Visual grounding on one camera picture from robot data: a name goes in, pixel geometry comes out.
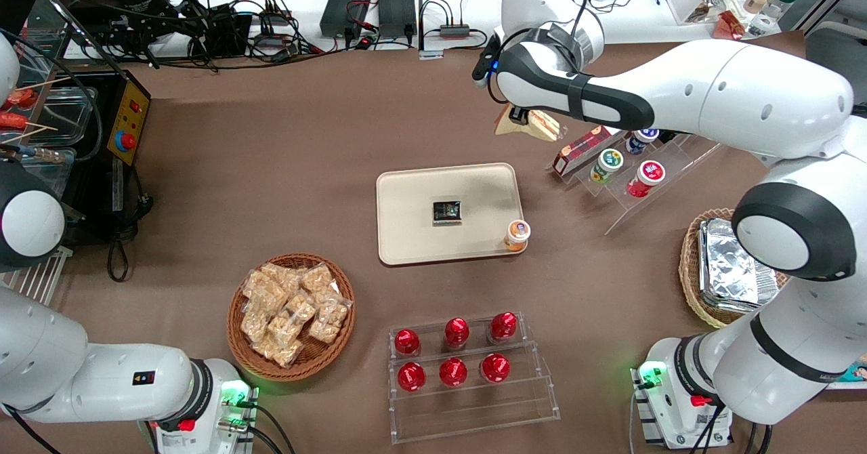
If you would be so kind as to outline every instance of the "red knob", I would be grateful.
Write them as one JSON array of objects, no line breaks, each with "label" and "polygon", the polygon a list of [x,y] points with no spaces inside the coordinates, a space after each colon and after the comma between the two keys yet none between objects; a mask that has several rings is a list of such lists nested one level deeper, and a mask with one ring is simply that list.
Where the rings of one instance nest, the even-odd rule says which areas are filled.
[{"label": "red knob", "polygon": [[447,358],[440,365],[440,380],[445,386],[461,386],[467,381],[467,365],[461,359]]},{"label": "red knob", "polygon": [[470,337],[470,325],[465,319],[458,317],[452,318],[446,324],[446,343],[452,349],[464,346],[467,339]]},{"label": "red knob", "polygon": [[135,143],[135,136],[133,136],[132,133],[124,133],[124,135],[121,135],[121,146],[123,146],[124,149],[129,150],[134,148]]},{"label": "red knob", "polygon": [[397,352],[413,355],[417,353],[421,349],[421,341],[419,341],[419,334],[415,333],[410,329],[403,329],[394,336],[394,349]]},{"label": "red knob", "polygon": [[504,355],[495,353],[489,354],[486,358],[482,359],[480,369],[482,376],[490,381],[490,383],[501,383],[509,377],[511,365],[509,364],[509,359],[506,359]]},{"label": "red knob", "polygon": [[425,370],[417,363],[406,363],[397,371],[397,384],[408,392],[418,392],[425,380]]},{"label": "red knob", "polygon": [[505,342],[517,331],[517,316],[512,312],[496,315],[490,321],[490,338],[498,342]]},{"label": "red knob", "polygon": [[177,423],[177,429],[180,432],[192,432],[196,428],[196,421],[192,418],[185,418]]},{"label": "red knob", "polygon": [[709,405],[713,402],[712,398],[707,398],[702,395],[693,395],[690,396],[690,403],[693,404],[693,407],[703,407],[704,405]]}]

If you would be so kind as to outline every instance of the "round wicker basket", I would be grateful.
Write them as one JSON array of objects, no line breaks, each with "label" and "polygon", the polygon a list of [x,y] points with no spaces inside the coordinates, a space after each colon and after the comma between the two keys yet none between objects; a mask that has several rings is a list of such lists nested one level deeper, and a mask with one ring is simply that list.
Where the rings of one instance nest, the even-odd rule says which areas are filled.
[{"label": "round wicker basket", "polygon": [[[268,262],[284,266],[284,268],[313,268],[319,263],[325,263],[337,281],[340,294],[352,300],[353,303],[356,301],[346,274],[333,262],[326,260],[325,257],[316,254],[295,253],[273,257]],[[239,285],[238,290],[235,291],[235,296],[232,297],[232,305],[229,306],[229,316],[226,319],[226,335],[229,339],[229,347],[232,349],[232,355],[235,356],[236,361],[247,371],[272,381],[297,381],[319,373],[343,351],[343,347],[346,347],[352,330],[356,326],[355,305],[350,308],[350,314],[347,316],[340,333],[337,334],[337,339],[330,345],[309,337],[306,331],[310,328],[310,324],[307,324],[304,331],[301,332],[300,340],[304,343],[304,347],[301,349],[300,355],[289,368],[284,368],[253,351],[247,340],[247,335],[241,331],[241,321],[244,319],[244,313],[241,310],[246,302],[247,297],[241,293],[241,286]]]},{"label": "round wicker basket", "polygon": [[[705,222],[705,220],[713,218],[731,220],[733,213],[734,211],[729,208],[715,208],[714,210],[707,210],[705,213],[696,217],[696,219],[693,220],[693,223],[690,224],[690,228],[687,229],[687,235],[683,238],[681,263],[680,266],[678,266],[678,274],[681,275],[683,294],[687,297],[687,303],[690,304],[690,308],[693,309],[693,312],[695,312],[699,318],[718,329],[731,324],[741,315],[740,313],[713,308],[702,300],[702,290],[700,290],[699,287],[698,232],[699,226],[702,225],[702,222]],[[780,288],[783,288],[786,281],[789,281],[789,277],[785,274],[781,274],[781,272],[777,272],[776,275],[777,285],[779,285]]]}]

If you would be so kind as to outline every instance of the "beige tray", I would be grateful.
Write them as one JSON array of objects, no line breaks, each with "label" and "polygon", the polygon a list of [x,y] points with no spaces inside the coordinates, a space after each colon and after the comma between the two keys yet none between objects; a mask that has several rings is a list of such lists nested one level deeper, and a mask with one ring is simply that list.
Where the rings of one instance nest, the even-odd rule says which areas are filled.
[{"label": "beige tray", "polygon": [[[455,200],[461,225],[434,226],[434,201]],[[506,163],[392,171],[377,179],[379,254],[388,265],[519,254],[503,243],[516,219],[524,211],[515,169]]]}]

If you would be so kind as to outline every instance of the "red bottle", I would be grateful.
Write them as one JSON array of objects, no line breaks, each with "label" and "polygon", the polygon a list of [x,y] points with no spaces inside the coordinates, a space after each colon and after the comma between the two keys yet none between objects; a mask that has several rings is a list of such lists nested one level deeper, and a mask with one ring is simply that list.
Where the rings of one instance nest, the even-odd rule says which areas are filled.
[{"label": "red bottle", "polygon": [[446,346],[449,349],[452,351],[463,349],[468,339],[470,339],[470,325],[465,319],[452,318],[446,324]]},{"label": "red bottle", "polygon": [[461,386],[467,381],[467,365],[458,358],[447,358],[440,365],[440,381],[450,388]]},{"label": "red bottle", "polygon": [[511,365],[502,354],[489,354],[479,365],[482,377],[489,383],[502,383],[509,377]]},{"label": "red bottle", "polygon": [[515,335],[515,331],[517,331],[517,315],[504,312],[490,321],[487,330],[488,340],[493,344],[502,344],[508,342],[511,336]]},{"label": "red bottle", "polygon": [[397,371],[397,384],[407,392],[418,392],[425,380],[425,370],[418,363],[406,363]]},{"label": "red bottle", "polygon": [[418,356],[421,352],[419,334],[411,329],[400,330],[394,336],[394,350],[404,356]]}]

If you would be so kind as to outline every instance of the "acrylic display rack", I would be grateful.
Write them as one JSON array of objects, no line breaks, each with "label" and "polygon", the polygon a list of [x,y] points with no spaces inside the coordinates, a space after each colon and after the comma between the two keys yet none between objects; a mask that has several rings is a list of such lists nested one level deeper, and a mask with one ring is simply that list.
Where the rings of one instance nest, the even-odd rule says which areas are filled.
[{"label": "acrylic display rack", "polygon": [[[524,315],[518,312],[517,317],[517,333],[509,342],[496,346],[486,337],[493,317],[467,321],[470,337],[465,349],[458,352],[443,345],[445,323],[400,327],[388,333],[388,414],[393,445],[560,419],[551,373]],[[421,354],[417,357],[402,357],[394,349],[394,336],[403,328],[419,335]],[[479,372],[481,360],[493,352],[511,363],[508,379],[496,385],[487,383]],[[467,365],[467,381],[457,388],[440,382],[440,364],[447,358],[459,358]],[[416,362],[425,370],[427,383],[418,392],[406,392],[397,384],[397,371],[408,362]]]},{"label": "acrylic display rack", "polygon": [[[618,225],[626,222],[627,219],[641,211],[642,208],[647,207],[650,202],[659,198],[675,182],[705,161],[713,151],[716,151],[721,146],[717,142],[712,142],[699,136],[687,135],[686,133],[675,136],[674,139],[665,144],[655,142],[653,145],[647,146],[644,149],[644,153],[639,155],[629,154],[623,148],[623,144],[625,142],[620,142],[619,145],[613,146],[613,148],[623,154],[623,167],[611,176],[604,185],[600,185],[591,179],[591,171],[596,161],[595,158],[585,163],[585,166],[577,169],[572,176],[574,180],[582,182],[589,194],[592,194],[594,197],[598,198],[601,194],[610,194],[614,201],[616,201],[616,204],[611,205],[614,208],[612,213],[620,212],[620,216],[605,231],[605,235],[608,235]],[[665,167],[665,180],[658,186],[655,186],[646,197],[632,197],[631,194],[626,192],[626,185],[635,176],[638,164],[647,160],[662,163],[662,166]]]}]

